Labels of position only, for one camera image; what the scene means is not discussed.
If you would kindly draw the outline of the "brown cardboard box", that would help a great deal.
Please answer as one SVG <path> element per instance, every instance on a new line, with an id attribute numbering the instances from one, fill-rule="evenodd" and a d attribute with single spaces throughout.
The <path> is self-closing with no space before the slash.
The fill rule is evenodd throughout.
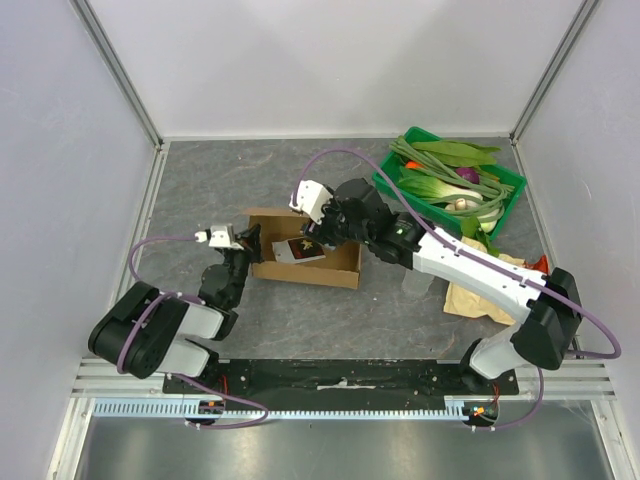
<path id="1" fill-rule="evenodd" d="M 356 289 L 360 283 L 361 246 L 347 242 L 323 247 L 302 233 L 307 218 L 286 209 L 245 210 L 251 226 L 261 227 L 263 261 L 252 275 L 265 280 Z"/>

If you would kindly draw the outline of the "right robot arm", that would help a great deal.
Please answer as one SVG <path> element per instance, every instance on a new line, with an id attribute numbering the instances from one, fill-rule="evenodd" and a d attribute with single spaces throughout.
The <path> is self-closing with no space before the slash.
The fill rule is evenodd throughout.
<path id="1" fill-rule="evenodd" d="M 481 393 L 523 365 L 549 371 L 562 365 L 581 323 L 566 304 L 579 299 L 568 272 L 545 275 L 473 249 L 419 216 L 392 211 L 365 179 L 335 190 L 305 180 L 292 193 L 290 207 L 307 215 L 303 232 L 312 240 L 332 247 L 360 243 L 386 263 L 485 298 L 513 319 L 513 325 L 474 341 L 465 352 L 457 371 L 465 391 Z"/>

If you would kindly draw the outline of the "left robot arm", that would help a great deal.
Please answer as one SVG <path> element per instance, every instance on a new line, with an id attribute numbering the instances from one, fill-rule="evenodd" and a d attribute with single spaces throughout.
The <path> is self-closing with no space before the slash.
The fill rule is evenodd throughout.
<path id="1" fill-rule="evenodd" d="M 145 379 L 156 372 L 177 373 L 196 392 L 211 392 L 220 378 L 218 367 L 209 363 L 216 353 L 198 342 L 222 341 L 233 329 L 250 267 L 263 261 L 261 230 L 259 224 L 239 233 L 231 225 L 212 226 L 136 243 L 127 258 L 135 283 L 94 327 L 89 351 L 120 374 Z M 195 295 L 161 290 L 141 279 L 135 259 L 142 247 L 162 241 L 202 243 L 223 261 L 203 271 Z"/>

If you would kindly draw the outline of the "green plastic tray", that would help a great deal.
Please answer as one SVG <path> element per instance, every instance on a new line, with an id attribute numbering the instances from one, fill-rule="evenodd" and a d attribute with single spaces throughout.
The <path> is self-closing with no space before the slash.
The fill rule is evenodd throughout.
<path id="1" fill-rule="evenodd" d="M 527 180 L 497 163 L 497 146 L 443 139 L 413 126 L 391 141 L 373 174 L 376 188 L 401 192 L 419 214 L 456 233 L 471 217 L 495 239 L 524 192 Z"/>

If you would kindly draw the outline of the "clear plastic water bottle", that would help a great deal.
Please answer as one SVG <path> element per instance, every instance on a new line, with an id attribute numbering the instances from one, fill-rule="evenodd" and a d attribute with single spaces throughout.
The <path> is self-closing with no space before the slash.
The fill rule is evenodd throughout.
<path id="1" fill-rule="evenodd" d="M 434 276 L 431 274 L 407 270 L 401 288 L 407 296 L 421 298 L 427 294 L 433 280 Z"/>

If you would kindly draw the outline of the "white mushroom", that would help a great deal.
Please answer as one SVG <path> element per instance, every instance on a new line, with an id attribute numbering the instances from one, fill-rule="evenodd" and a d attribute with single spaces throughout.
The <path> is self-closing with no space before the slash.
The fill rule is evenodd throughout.
<path id="1" fill-rule="evenodd" d="M 481 203 L 474 200 L 468 200 L 465 198 L 458 198 L 453 202 L 446 205 L 445 210 L 450 212 L 469 211 L 471 209 L 480 207 Z"/>

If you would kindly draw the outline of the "green leafy vegetables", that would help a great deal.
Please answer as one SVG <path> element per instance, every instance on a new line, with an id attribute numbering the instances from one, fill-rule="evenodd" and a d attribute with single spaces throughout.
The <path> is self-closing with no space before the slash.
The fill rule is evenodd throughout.
<path id="1" fill-rule="evenodd" d="M 483 147 L 456 141 L 413 142 L 410 146 L 418 152 L 432 155 L 443 164 L 452 167 L 479 167 L 497 163 L 493 153 L 497 147 Z"/>

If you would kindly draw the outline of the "red onion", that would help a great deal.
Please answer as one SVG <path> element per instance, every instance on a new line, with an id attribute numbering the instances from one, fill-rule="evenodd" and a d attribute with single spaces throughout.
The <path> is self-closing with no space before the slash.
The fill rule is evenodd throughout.
<path id="1" fill-rule="evenodd" d="M 467 182 L 476 185 L 480 183 L 480 176 L 478 172 L 472 167 L 458 167 L 455 169 L 455 172 L 460 178 L 466 180 Z"/>

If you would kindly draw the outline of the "green long beans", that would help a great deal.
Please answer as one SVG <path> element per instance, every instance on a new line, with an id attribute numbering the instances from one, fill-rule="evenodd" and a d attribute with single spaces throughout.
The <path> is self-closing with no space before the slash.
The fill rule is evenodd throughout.
<path id="1" fill-rule="evenodd" d="M 455 169 L 458 167 L 447 166 L 443 164 L 437 158 L 434 158 L 432 155 L 424 154 L 413 149 L 410 144 L 413 143 L 409 141 L 407 138 L 403 136 L 399 136 L 394 139 L 390 144 L 391 152 L 398 156 L 400 161 L 400 174 L 399 179 L 404 167 L 405 163 L 408 161 L 415 161 L 423 165 L 422 169 L 410 170 L 409 171 L 419 171 L 425 174 L 436 176 L 448 183 L 452 183 L 458 186 L 463 186 L 467 188 L 477 189 L 484 196 L 489 198 L 500 197 L 503 202 L 503 208 L 505 210 L 505 202 L 510 197 L 514 188 L 503 183 L 499 178 L 489 173 L 485 170 L 487 166 L 494 165 L 485 165 L 474 168 L 479 176 L 480 183 L 478 185 L 467 182 L 466 180 L 460 178 Z"/>

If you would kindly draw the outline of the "beige paper bag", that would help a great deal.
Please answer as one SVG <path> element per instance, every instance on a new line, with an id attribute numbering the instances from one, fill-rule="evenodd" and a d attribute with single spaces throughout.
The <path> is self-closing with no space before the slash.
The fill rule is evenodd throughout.
<path id="1" fill-rule="evenodd" d="M 463 244 L 468 245 L 473 249 L 482 253 L 488 253 L 487 248 L 482 243 L 474 239 L 463 236 L 461 241 Z M 524 267 L 525 265 L 524 259 L 512 257 L 504 253 L 499 253 L 497 258 L 518 267 Z M 506 326 L 511 326 L 515 323 L 515 320 L 498 306 L 453 283 L 449 283 L 445 296 L 443 312 L 470 319 L 478 319 L 480 317 L 487 316 L 492 321 Z"/>

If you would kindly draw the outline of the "red chip bag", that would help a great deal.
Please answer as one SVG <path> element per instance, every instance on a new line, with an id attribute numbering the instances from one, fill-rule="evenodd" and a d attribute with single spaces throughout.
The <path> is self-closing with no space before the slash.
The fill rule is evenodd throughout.
<path id="1" fill-rule="evenodd" d="M 533 263 L 525 262 L 523 266 L 529 270 L 539 271 L 546 275 L 549 274 L 549 263 L 546 255 L 542 255 L 537 261 Z"/>

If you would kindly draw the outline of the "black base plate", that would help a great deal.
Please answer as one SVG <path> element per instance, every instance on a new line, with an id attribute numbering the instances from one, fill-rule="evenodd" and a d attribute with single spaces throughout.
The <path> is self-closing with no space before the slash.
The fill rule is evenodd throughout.
<path id="1" fill-rule="evenodd" d="M 447 396 L 519 393 L 516 373 L 492 381 L 437 360 L 213 360 L 196 378 L 202 385 L 246 398 L 269 410 L 442 407 Z"/>

